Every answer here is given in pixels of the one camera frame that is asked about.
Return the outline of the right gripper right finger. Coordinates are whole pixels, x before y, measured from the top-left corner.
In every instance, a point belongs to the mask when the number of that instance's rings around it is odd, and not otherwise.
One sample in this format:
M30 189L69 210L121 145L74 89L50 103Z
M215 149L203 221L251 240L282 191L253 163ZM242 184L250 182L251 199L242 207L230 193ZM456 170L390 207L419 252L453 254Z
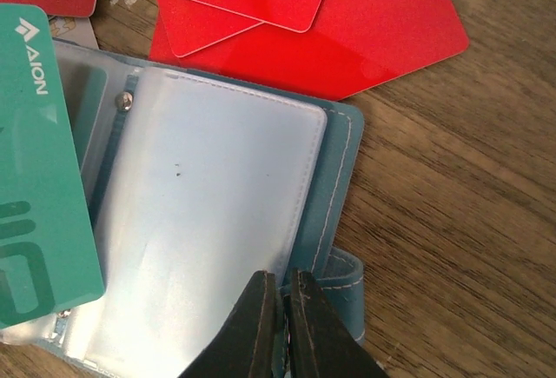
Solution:
M293 377L386 377L348 332L313 275L294 269L288 299Z

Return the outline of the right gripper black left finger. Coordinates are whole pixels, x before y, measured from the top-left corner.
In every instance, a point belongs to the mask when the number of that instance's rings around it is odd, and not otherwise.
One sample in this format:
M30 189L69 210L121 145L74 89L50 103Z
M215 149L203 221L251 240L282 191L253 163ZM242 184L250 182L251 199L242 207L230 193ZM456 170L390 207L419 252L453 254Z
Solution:
M271 377L276 330L275 276L253 273L210 344L182 377Z

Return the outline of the blue leather card holder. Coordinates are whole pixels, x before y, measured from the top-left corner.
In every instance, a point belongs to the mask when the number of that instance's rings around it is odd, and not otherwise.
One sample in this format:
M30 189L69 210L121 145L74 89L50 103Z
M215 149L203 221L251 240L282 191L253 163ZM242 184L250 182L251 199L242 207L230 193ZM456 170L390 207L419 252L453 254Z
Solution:
M333 245L364 118L345 103L53 43L104 291L8 328L99 377L178 377L254 272L275 276L290 377L294 269L361 346L361 261Z

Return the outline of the teal VIP card front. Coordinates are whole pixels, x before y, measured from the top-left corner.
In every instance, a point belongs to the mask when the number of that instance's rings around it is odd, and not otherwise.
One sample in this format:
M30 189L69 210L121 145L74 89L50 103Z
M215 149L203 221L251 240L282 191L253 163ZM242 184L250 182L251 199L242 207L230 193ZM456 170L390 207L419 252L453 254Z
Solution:
M103 295L49 22L1 7L1 325Z

